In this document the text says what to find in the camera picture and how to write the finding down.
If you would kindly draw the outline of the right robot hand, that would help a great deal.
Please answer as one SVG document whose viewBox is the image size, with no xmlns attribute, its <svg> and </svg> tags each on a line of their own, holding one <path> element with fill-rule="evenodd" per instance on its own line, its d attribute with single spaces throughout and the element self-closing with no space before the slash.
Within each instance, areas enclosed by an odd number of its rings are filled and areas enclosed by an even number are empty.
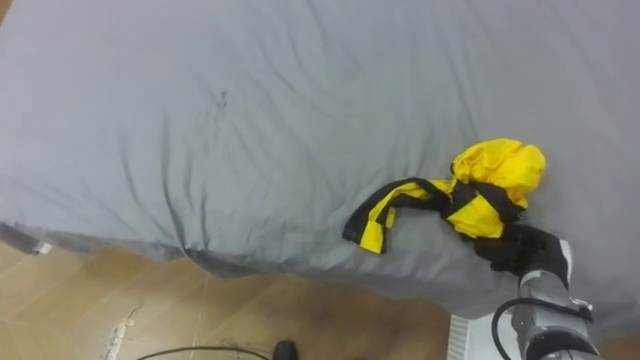
<svg viewBox="0 0 640 360">
<path fill-rule="evenodd" d="M 508 224 L 499 238 L 459 236 L 493 271 L 522 278 L 529 271 L 542 270 L 556 275 L 569 289 L 569 262 L 555 235 L 530 225 Z"/>
</svg>

